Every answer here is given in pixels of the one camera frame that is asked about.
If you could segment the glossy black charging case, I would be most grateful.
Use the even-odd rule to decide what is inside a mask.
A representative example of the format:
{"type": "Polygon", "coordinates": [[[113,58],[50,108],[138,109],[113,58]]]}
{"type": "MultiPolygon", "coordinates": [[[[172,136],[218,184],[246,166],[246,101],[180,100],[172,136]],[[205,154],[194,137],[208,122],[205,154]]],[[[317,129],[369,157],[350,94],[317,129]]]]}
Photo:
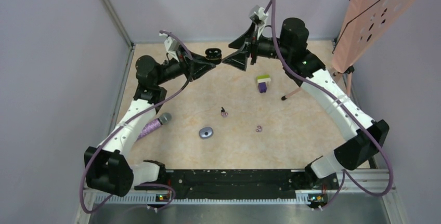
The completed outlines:
{"type": "Polygon", "coordinates": [[[211,61],[222,60],[222,51],[219,48],[208,48],[205,50],[205,58],[211,61]]]}

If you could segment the grey purple charging case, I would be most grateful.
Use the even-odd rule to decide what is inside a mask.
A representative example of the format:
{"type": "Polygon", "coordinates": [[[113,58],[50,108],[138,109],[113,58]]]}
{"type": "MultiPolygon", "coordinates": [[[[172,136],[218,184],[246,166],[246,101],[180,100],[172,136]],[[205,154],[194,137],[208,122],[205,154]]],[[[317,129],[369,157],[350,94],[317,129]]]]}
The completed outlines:
{"type": "Polygon", "coordinates": [[[214,134],[214,130],[211,127],[204,127],[199,130],[199,137],[201,139],[208,139],[211,138],[214,134]]]}

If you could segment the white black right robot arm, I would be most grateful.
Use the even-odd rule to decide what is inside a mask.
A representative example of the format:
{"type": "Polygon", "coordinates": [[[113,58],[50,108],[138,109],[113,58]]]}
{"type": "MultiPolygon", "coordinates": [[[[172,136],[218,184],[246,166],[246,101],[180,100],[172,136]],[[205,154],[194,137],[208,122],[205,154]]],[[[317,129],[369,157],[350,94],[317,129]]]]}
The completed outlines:
{"type": "Polygon", "coordinates": [[[298,18],[287,18],[277,43],[285,63],[299,75],[288,74],[303,91],[312,96],[332,118],[345,143],[321,156],[305,168],[305,182],[320,188],[326,177],[342,170],[355,170],[378,153],[374,139],[383,146],[389,131],[386,121],[375,121],[356,106],[336,84],[325,64],[307,48],[309,31],[298,18]]]}

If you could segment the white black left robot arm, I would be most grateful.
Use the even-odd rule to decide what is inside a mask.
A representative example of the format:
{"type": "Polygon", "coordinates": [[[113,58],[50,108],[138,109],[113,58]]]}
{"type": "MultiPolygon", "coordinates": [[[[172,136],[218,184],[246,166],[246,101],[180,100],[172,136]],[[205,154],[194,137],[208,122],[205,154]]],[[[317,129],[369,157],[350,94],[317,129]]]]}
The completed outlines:
{"type": "Polygon", "coordinates": [[[84,153],[88,168],[86,185],[117,196],[125,196],[131,188],[146,182],[154,189],[163,188],[167,176],[161,172],[164,168],[160,163],[146,160],[129,165],[126,157],[144,127],[159,120],[157,113],[169,100],[161,84],[184,75],[187,79],[184,84],[188,85],[215,68],[221,60],[222,52],[218,48],[208,48],[203,56],[195,53],[188,56],[179,50],[177,58],[167,59],[162,64],[149,55],[138,58],[135,63],[138,85],[129,109],[98,147],[89,147],[84,153]]]}

